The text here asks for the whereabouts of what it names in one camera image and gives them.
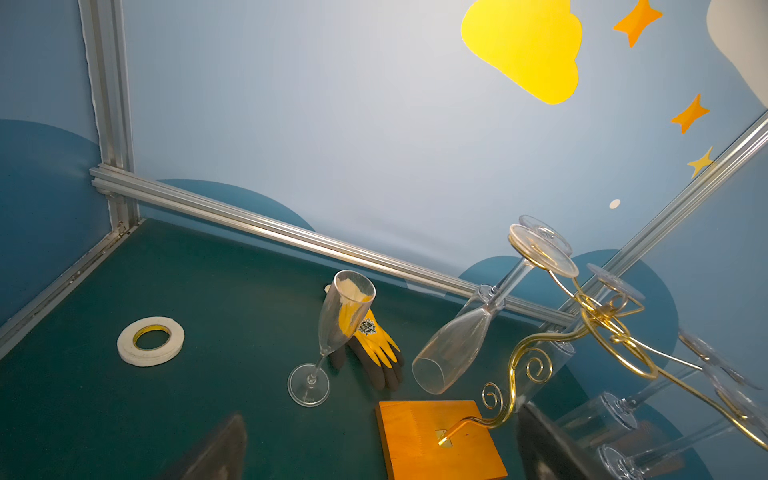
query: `white cloud decal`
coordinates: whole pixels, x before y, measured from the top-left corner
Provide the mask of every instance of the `white cloud decal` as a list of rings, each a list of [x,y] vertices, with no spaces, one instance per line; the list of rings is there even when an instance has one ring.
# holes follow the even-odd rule
[[[712,0],[707,29],[715,45],[768,107],[768,2]]]

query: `gold scroll wire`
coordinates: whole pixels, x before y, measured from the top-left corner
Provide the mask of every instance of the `gold scroll wire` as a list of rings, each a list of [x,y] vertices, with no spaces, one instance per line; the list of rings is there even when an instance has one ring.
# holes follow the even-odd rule
[[[650,359],[648,354],[645,352],[647,346],[633,339],[629,329],[619,320],[620,317],[639,313],[645,310],[645,307],[640,302],[632,299],[632,302],[637,305],[637,308],[634,310],[624,311],[624,308],[628,303],[627,296],[615,289],[612,289],[614,292],[618,293],[618,295],[614,296],[604,305],[601,305],[597,300],[584,293],[584,291],[581,289],[581,285],[579,285],[575,278],[573,279],[573,283],[576,286],[576,293],[572,293],[562,283],[560,283],[560,280],[552,272],[549,272],[549,274],[560,286],[560,288],[562,288],[563,291],[565,291],[570,296],[570,298],[577,302],[581,307],[581,319],[583,320],[582,325],[571,333],[535,333],[521,340],[517,346],[515,346],[515,349],[512,350],[512,354],[509,357],[509,363],[507,367],[507,374],[509,377],[509,402],[504,402],[502,391],[495,383],[486,383],[482,390],[483,404],[489,409],[493,409],[494,407],[498,406],[498,414],[492,419],[469,416],[459,420],[440,438],[440,440],[438,440],[439,445],[442,445],[446,440],[450,439],[456,432],[458,432],[461,428],[463,428],[465,425],[468,425],[469,423],[474,423],[486,429],[496,429],[503,425],[507,420],[509,420],[515,410],[515,401],[517,400],[515,372],[518,368],[520,360],[525,354],[533,352],[543,355],[543,359],[537,356],[533,356],[525,364],[526,374],[532,382],[546,383],[552,377],[554,366],[552,365],[551,358],[543,349],[532,346],[533,344],[537,342],[573,342],[591,334],[598,341],[598,343],[609,354],[611,354],[611,356],[613,356],[619,363],[621,363],[621,365],[629,369],[635,375],[649,380],[654,380],[658,378],[659,375],[666,377],[672,383],[678,385],[682,389],[689,392],[691,395],[697,397],[702,402],[705,402],[717,410],[722,416],[733,423],[733,425],[739,429],[740,432],[746,435],[758,446],[768,451],[768,444],[766,444],[766,442],[764,442],[760,437],[753,434],[744,425],[743,421],[747,419],[746,416],[742,412],[739,412],[738,409],[736,409],[730,402],[727,401],[727,399],[720,396],[720,398],[726,403],[726,406],[728,407],[728,409],[725,409],[719,403],[699,392],[694,387],[686,384],[682,380],[679,380],[677,377],[668,373],[667,371],[660,369],[654,363],[654,361]],[[606,329],[608,332],[610,332],[608,339],[605,339],[601,335],[601,332],[598,330],[599,328]],[[629,353],[632,354],[635,359],[639,360],[640,363],[645,365],[647,370],[638,368],[634,365],[634,363],[624,358],[619,352],[616,351],[614,345],[622,345],[626,350],[629,351]],[[537,373],[531,373],[531,365],[533,363],[538,364],[539,369]],[[486,389],[492,389],[493,392],[486,392]],[[486,397],[493,398],[492,405],[488,404]]]

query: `white tape roll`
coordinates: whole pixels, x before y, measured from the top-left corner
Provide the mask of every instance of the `white tape roll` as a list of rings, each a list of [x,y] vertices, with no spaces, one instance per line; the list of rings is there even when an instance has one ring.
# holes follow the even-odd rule
[[[146,332],[162,330],[168,341],[156,349],[140,349],[136,340]],[[184,329],[166,316],[148,316],[125,327],[118,337],[118,353],[125,362],[135,366],[155,366],[174,358],[184,343]]]

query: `wooden block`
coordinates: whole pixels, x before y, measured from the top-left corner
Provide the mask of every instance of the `wooden block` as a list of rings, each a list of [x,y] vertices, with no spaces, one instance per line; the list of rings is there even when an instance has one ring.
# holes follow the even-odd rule
[[[452,446],[437,444],[466,416],[480,416],[472,400],[379,402],[376,418],[389,480],[496,480],[507,470],[487,429],[467,425],[451,437]]]

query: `orange star decal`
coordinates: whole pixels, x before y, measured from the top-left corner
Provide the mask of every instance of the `orange star decal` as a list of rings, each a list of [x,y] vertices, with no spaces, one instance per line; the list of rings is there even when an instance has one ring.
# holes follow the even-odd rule
[[[694,98],[694,102],[691,103],[690,106],[686,108],[683,113],[673,118],[671,123],[680,124],[680,129],[682,130],[683,135],[685,135],[685,132],[688,131],[690,126],[696,120],[698,120],[699,118],[702,118],[704,115],[708,113],[710,113],[710,111],[701,106],[701,94],[698,94],[696,98]]]
[[[614,30],[626,33],[629,36],[629,47],[632,48],[643,30],[662,16],[663,13],[650,7],[648,0],[640,0],[634,10],[616,24]]]
[[[696,169],[696,170],[694,170],[694,175],[690,178],[691,180],[696,178],[696,176],[699,174],[699,172],[701,172],[702,168],[709,167],[711,164],[715,163],[714,161],[710,160],[710,154],[712,153],[712,149],[713,149],[713,147],[710,147],[710,149],[709,149],[709,151],[707,152],[706,155],[704,155],[702,158],[700,158],[699,160],[697,160],[695,162],[690,162],[689,163],[689,165],[691,167]]]

